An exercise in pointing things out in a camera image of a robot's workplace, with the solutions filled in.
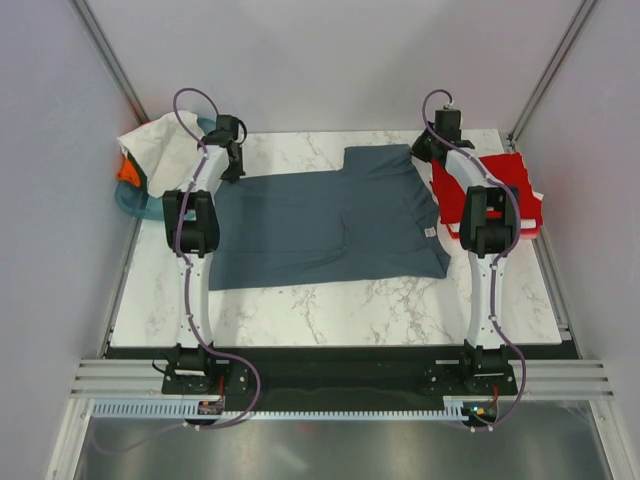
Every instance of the blue basket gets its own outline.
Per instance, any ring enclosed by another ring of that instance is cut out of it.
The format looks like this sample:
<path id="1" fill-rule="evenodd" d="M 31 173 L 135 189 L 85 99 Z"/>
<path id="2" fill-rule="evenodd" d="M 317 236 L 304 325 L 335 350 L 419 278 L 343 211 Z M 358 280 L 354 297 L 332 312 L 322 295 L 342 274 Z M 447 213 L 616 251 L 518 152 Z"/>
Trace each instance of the blue basket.
<path id="1" fill-rule="evenodd" d="M 208 118 L 198 118 L 198 126 L 204 132 L 210 132 L 215 129 L 216 123 Z M 150 196 L 146 191 L 129 182 L 118 182 L 115 199 L 118 207 L 133 217 L 164 221 L 162 199 Z M 191 212 L 187 214 L 186 219 L 191 220 L 194 217 L 194 213 Z"/>

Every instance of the white marble table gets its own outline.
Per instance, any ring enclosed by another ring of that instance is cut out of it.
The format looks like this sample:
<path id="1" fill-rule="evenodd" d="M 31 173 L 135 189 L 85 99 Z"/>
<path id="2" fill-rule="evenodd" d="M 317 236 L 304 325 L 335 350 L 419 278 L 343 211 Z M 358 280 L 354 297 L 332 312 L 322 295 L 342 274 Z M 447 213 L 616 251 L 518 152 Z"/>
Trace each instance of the white marble table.
<path id="1" fill-rule="evenodd" d="M 250 135 L 248 175 L 339 169 L 352 145 L 411 144 L 420 132 Z M 465 132 L 479 155 L 502 153 L 495 130 Z M 430 166 L 415 161 L 423 179 Z M 467 254 L 441 229 L 452 255 L 447 278 L 401 277 L 209 293 L 218 346 L 461 344 L 470 316 Z M 560 343 L 533 246 L 523 240 L 509 257 L 504 330 L 517 343 Z M 160 222 L 142 222 L 111 338 L 113 347 L 173 346 L 179 326 L 180 277 Z"/>

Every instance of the wall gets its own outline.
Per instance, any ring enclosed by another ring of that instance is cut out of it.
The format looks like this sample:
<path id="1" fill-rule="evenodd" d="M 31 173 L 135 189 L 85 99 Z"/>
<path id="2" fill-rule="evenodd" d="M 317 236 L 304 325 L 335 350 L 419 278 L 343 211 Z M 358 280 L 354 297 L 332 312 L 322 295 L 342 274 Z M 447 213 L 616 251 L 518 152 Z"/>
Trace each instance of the wall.
<path id="1" fill-rule="evenodd" d="M 0 477 L 42 478 L 95 354 L 131 220 L 112 200 L 133 118 L 64 0 L 0 15 Z"/>
<path id="2" fill-rule="evenodd" d="M 189 85 L 254 132 L 415 130 L 439 87 L 467 127 L 508 131 L 580 3 L 87 1 L 152 118 Z"/>
<path id="3" fill-rule="evenodd" d="M 520 147 L 584 353 L 605 361 L 640 446 L 640 3 L 601 2 Z"/>

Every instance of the table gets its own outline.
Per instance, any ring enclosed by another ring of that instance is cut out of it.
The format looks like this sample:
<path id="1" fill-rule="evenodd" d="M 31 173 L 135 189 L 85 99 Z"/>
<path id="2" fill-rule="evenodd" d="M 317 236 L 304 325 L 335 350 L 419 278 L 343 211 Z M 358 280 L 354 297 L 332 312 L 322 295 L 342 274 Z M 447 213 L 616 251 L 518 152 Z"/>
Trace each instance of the table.
<path id="1" fill-rule="evenodd" d="M 411 144 L 418 131 L 250 135 L 249 176 L 335 170 L 347 146 Z M 468 130 L 479 155 L 503 153 L 496 130 Z M 430 165 L 414 159 L 428 184 Z M 439 230 L 451 254 L 447 278 L 400 277 L 209 292 L 217 346 L 363 346 L 462 344 L 471 314 L 467 253 Z M 533 245 L 522 240 L 505 272 L 503 328 L 521 344 L 561 342 Z M 143 220 L 128 265 L 111 347 L 175 345 L 180 277 L 161 222 Z"/>

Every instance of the red fabric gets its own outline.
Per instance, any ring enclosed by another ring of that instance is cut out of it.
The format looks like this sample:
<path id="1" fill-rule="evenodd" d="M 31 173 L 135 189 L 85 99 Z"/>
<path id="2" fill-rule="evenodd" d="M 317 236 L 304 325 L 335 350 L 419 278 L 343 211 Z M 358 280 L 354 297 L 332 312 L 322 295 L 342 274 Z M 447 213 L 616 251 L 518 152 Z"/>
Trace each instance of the red fabric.
<path id="1" fill-rule="evenodd" d="M 542 226 L 542 202 L 533 196 L 529 173 L 519 153 L 491 155 L 480 159 L 493 175 L 507 185 L 515 185 L 520 192 L 520 215 L 535 220 L 537 231 Z M 440 205 L 440 219 L 445 225 L 460 223 L 464 210 L 465 192 L 458 182 L 438 162 L 431 162 L 433 180 L 431 186 Z"/>

